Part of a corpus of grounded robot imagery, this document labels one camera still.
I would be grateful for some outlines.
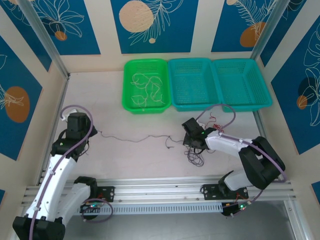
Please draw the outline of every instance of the table surface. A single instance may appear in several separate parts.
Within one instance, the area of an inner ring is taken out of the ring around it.
[[[71,104],[87,108],[93,116],[93,124],[104,136],[124,140],[141,140],[148,135],[168,135],[173,140],[183,140],[185,131],[181,124],[201,112],[178,112],[171,106],[160,114],[132,114],[122,106],[123,71],[85,72],[71,74],[63,106]],[[200,122],[210,121],[210,113],[216,124],[225,125],[233,113],[225,113],[221,107],[206,112]],[[67,127],[59,121],[55,139]],[[241,138],[259,135],[252,112],[239,112],[225,130],[226,134]],[[204,152],[204,166],[192,165],[185,156],[186,147],[166,137],[149,137],[139,143],[104,138],[98,133],[89,141],[87,154],[81,156],[69,179],[78,176],[97,179],[146,179],[172,177],[199,177],[224,175],[242,167],[238,158],[216,151]]]

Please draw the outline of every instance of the teal plastic basket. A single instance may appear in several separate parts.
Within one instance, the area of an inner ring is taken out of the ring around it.
[[[201,111],[221,102],[210,59],[172,59],[168,68],[171,101],[177,111]]]
[[[220,59],[212,62],[223,104],[237,112],[257,111],[272,105],[272,99],[259,67],[253,59]],[[231,112],[227,107],[224,112]]]

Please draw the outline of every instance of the plastic basket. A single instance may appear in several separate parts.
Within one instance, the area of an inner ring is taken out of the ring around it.
[[[134,114],[162,113],[171,105],[168,64],[136,59],[124,66],[122,105]]]
[[[257,111],[272,105],[264,78],[253,59],[220,59],[212,64],[223,104],[232,106],[237,112]]]
[[[178,111],[200,111],[221,102],[210,59],[172,59],[168,67],[172,105]]]

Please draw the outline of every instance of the robotic arm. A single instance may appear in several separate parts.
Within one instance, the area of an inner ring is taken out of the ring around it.
[[[182,124],[186,134],[183,145],[199,150],[216,150],[240,158],[243,169],[231,171],[218,182],[224,199],[233,199],[239,189],[255,186],[264,190],[286,169],[269,142],[262,136],[241,139],[226,135],[215,128],[203,129],[191,118]]]
[[[263,190],[285,170],[277,153],[261,136],[253,140],[239,139],[222,134],[215,128],[203,129],[194,118],[182,126],[186,132],[185,146],[222,151],[240,158],[244,169],[231,171],[218,182],[215,191],[222,196],[220,199],[234,199],[239,189],[248,186]],[[97,130],[85,113],[69,115],[67,129],[52,145],[48,171],[33,203],[24,217],[17,216],[13,222],[13,229],[20,240],[62,240],[66,225],[78,207],[87,199],[97,198],[96,179],[81,176],[59,203],[69,174],[89,144],[89,138],[96,134]]]
[[[86,144],[89,144],[89,138],[98,133],[92,126],[88,138],[62,159],[67,151],[84,139],[91,126],[85,113],[71,113],[67,120],[67,129],[61,132],[52,145],[48,170],[33,203],[24,217],[17,216],[13,222],[13,229],[20,240],[29,240],[30,231],[33,231],[34,240],[62,240],[66,225],[79,206],[85,200],[97,197],[96,179],[81,176],[74,181],[71,191],[59,203],[68,176],[75,168]]]

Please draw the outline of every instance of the wire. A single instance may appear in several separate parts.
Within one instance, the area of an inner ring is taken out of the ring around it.
[[[281,173],[281,175],[283,176],[283,180],[279,180],[276,181],[276,183],[285,183],[287,181],[287,175],[285,174],[285,172],[281,169],[281,167],[275,162],[275,160],[273,160],[265,151],[263,151],[262,149],[260,149],[259,147],[257,147],[256,145],[253,145],[252,143],[242,140],[240,138],[234,137],[234,136],[229,136],[229,135],[225,135],[225,134],[220,134],[220,136],[222,138],[225,139],[229,139],[229,140],[233,140],[235,142],[242,142],[243,144],[246,144],[252,148],[254,148],[255,150],[257,150],[259,153],[261,153],[266,159],[268,159],[275,167],[276,169]]]
[[[168,140],[169,140],[169,139],[170,139],[172,142],[174,142],[174,143],[181,143],[181,142],[183,142],[183,140],[178,140],[178,141],[177,141],[177,140],[173,140],[170,135],[148,135],[148,136],[146,136],[146,137],[144,137],[144,138],[142,138],[142,139],[140,139],[140,140],[130,140],[130,139],[122,139],[122,138],[119,138],[119,137],[113,136],[113,135],[104,135],[103,132],[102,132],[102,131],[99,131],[99,130],[98,130],[98,132],[99,132],[99,133],[101,134],[101,136],[102,136],[103,138],[105,138],[105,139],[113,138],[113,139],[116,139],[116,140],[118,140],[118,141],[131,142],[131,143],[136,143],[136,144],[137,144],[137,143],[140,143],[140,142],[142,142],[142,141],[144,141],[144,140],[146,140],[146,139],[148,139],[148,138],[155,138],[155,139],[157,139],[157,138],[164,138],[164,137],[166,137],[165,146],[166,146],[167,149],[174,148],[174,146],[169,146],[169,145],[168,145]]]
[[[196,150],[191,147],[186,147],[186,151],[184,151],[184,155],[186,155],[186,157],[188,158],[189,163],[195,165],[196,167],[202,167],[205,164],[205,158],[202,156],[202,152],[204,151],[204,149],[200,152],[196,152]],[[208,151],[206,150],[207,153],[209,154],[213,154],[215,152],[212,151]]]
[[[248,201],[248,202],[250,202],[251,204],[252,203],[254,203],[260,196],[261,196],[261,194],[263,193],[263,191],[264,190],[261,190],[259,193],[258,193],[258,195],[257,196],[255,196],[253,199],[252,199],[252,201]],[[235,205],[239,205],[239,203],[233,203],[233,204],[230,204],[230,205],[226,205],[226,206],[223,206],[222,208],[224,209],[224,208],[229,208],[229,207],[232,207],[232,206],[235,206]],[[238,215],[239,213],[241,213],[243,210],[240,210],[240,211],[238,211],[238,212],[236,212],[236,213],[234,213],[234,214],[232,214],[231,216],[228,216],[228,217],[234,217],[235,215]]]
[[[31,224],[30,224],[30,230],[29,230],[29,240],[33,240],[33,237],[34,237],[34,226],[35,226],[35,222],[36,222],[36,217],[37,217],[37,214],[38,214],[38,209],[40,208],[41,206],[41,202],[45,196],[45,193],[46,193],[46,190],[49,186],[49,183],[53,177],[53,175],[55,174],[57,168],[59,167],[60,163],[63,161],[63,159],[69,154],[71,153],[75,148],[77,148],[80,144],[82,144],[86,139],[89,138],[89,135],[91,134],[91,131],[93,129],[93,126],[94,126],[94,120],[93,120],[93,117],[91,115],[91,113],[89,112],[89,110],[87,110],[85,107],[83,106],[80,106],[80,105],[69,105],[69,106],[66,106],[64,107],[61,112],[60,112],[60,116],[62,117],[62,114],[63,112],[66,110],[66,109],[69,109],[69,108],[79,108],[79,109],[82,109],[84,110],[89,118],[90,118],[90,128],[89,128],[89,131],[88,133],[83,137],[83,139],[81,139],[78,143],[76,143],[74,146],[72,146],[68,151],[66,151],[61,157],[60,159],[58,160],[58,162],[55,164],[55,166],[53,167],[52,169],[52,174],[49,175],[49,177],[47,178],[47,181],[45,182],[44,186],[43,186],[43,189],[42,189],[42,192],[40,194],[40,197],[37,201],[37,204],[36,204],[36,208],[34,210],[34,213],[33,213],[33,216],[32,216],[32,220],[31,220]]]
[[[89,148],[90,148],[89,141],[88,141],[86,144],[88,145],[88,148],[87,148],[83,153],[81,153],[81,154],[79,155],[79,157],[81,157],[83,154],[86,154],[86,153],[88,152],[88,150],[89,150]]]
[[[88,208],[86,208],[85,210],[82,211],[81,218],[83,219],[83,221],[86,223],[89,223],[89,224],[100,224],[100,223],[104,223],[104,222],[108,221],[112,217],[112,215],[114,214],[114,208],[112,207],[112,205],[108,201],[103,200],[101,198],[89,198],[89,199],[85,200],[83,203],[92,202],[92,201],[102,202],[104,204],[107,204],[111,209],[111,213],[108,217],[106,217],[105,219],[102,219],[102,220],[87,220],[87,219],[85,219],[85,213],[88,210],[91,210],[91,213],[92,213],[92,210],[99,209],[99,207],[89,206]]]
[[[202,116],[206,111],[208,111],[208,110],[210,110],[210,109],[212,109],[212,108],[214,108],[214,107],[218,107],[218,106],[227,107],[227,108],[231,109],[232,112],[233,112],[233,118],[232,118],[232,120],[231,120],[230,122],[228,122],[226,125],[221,126],[220,131],[222,131],[222,129],[225,129],[226,127],[228,127],[228,126],[229,126],[230,124],[232,124],[232,123],[235,121],[235,119],[236,119],[236,111],[234,110],[233,107],[231,107],[231,106],[229,106],[229,105],[227,105],[227,104],[219,103],[219,104],[213,104],[213,105],[211,105],[211,106],[208,106],[195,120],[198,120],[199,118],[201,118],[201,116]]]

